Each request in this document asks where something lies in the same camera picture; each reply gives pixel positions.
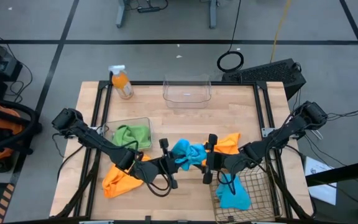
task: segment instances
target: spray bottle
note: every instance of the spray bottle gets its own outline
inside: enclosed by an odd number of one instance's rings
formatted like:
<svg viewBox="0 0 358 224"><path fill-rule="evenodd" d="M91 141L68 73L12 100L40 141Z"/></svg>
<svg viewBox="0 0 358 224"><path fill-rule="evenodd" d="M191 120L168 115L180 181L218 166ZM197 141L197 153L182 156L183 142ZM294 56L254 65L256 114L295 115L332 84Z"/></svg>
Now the spray bottle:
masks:
<svg viewBox="0 0 358 224"><path fill-rule="evenodd" d="M134 90L132 89L124 69L125 65L109 66L111 81L117 90L118 95L123 99L129 99L134 94Z"/></svg>

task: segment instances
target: orange cloth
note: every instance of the orange cloth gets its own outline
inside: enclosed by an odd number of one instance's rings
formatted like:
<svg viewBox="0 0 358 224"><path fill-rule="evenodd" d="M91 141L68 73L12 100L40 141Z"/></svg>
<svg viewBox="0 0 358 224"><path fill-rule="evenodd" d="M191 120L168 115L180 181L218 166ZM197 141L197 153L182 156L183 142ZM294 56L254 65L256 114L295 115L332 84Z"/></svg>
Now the orange cloth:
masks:
<svg viewBox="0 0 358 224"><path fill-rule="evenodd" d="M233 133L226 136L226 138L217 141L214 152L221 152L225 154L237 154L239 153L238 150L238 142L240 139L240 133ZM206 165L206 159L203 160L203 166Z"/></svg>
<svg viewBox="0 0 358 224"><path fill-rule="evenodd" d="M142 161L150 160L149 156L144 155ZM117 197L143 184L143 180L138 180L119 170L115 164L110 168L103 180L102 186L106 198Z"/></svg>

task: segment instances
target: green towel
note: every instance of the green towel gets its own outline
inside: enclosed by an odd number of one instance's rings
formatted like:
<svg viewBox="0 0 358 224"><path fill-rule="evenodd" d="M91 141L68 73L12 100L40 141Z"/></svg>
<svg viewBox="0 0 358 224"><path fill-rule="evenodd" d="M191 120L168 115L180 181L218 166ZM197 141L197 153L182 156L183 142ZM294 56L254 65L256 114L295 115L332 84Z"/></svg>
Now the green towel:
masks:
<svg viewBox="0 0 358 224"><path fill-rule="evenodd" d="M138 141L139 149L149 147L151 145L149 127L144 125L123 125L117 128L112 137L112 143L116 146L123 146L131 141ZM128 147L135 149L135 144L130 144Z"/></svg>

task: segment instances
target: blue cloth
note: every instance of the blue cloth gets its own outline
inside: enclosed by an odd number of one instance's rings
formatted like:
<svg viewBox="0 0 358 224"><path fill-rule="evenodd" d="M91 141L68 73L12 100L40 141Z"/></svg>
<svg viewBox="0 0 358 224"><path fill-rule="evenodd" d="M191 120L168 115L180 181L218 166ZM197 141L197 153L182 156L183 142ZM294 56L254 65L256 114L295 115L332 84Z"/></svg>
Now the blue cloth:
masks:
<svg viewBox="0 0 358 224"><path fill-rule="evenodd" d="M225 174L228 181L231 180L230 174ZM236 194L233 195L230 191L229 185L219 184L218 189L216 189L216 195L221 202L221 208L237 208L239 210L247 210L251 205L251 199L249 198L248 193L241 185L240 179L238 176L234 178L234 189Z"/></svg>
<svg viewBox="0 0 358 224"><path fill-rule="evenodd" d="M190 145L190 142L186 139L180 139L172 149L172 152L176 155L183 155L183 158L176 159L175 163L181 164L181 168L189 170L190 165L201 164L206 159L206 151L202 144Z"/></svg>

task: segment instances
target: transparent plastic bin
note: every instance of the transparent plastic bin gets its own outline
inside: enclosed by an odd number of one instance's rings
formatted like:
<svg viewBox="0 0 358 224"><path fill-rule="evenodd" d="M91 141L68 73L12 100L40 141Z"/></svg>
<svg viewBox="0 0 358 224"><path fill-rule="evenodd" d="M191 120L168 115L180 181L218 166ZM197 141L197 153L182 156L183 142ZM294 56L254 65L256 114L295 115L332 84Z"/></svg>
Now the transparent plastic bin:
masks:
<svg viewBox="0 0 358 224"><path fill-rule="evenodd" d="M164 77L163 98L169 108L205 108L211 95L209 75Z"/></svg>
<svg viewBox="0 0 358 224"><path fill-rule="evenodd" d="M106 138L109 142L112 142L113 138L114 138L114 134L117 130L117 128L126 125L126 126L146 126L149 128L150 130L150 135L149 135L149 140L150 140L150 145L149 146L145 146L145 147L140 147L138 148L139 151L143 151L143 150L148 150L151 149L152 147L152 135L153 135L153 129L152 129L152 123L151 120L149 118L135 118L135 119L126 119L126 120L121 120L121 121L111 121L111 122L107 122L103 128L105 130L103 136L104 138Z"/></svg>

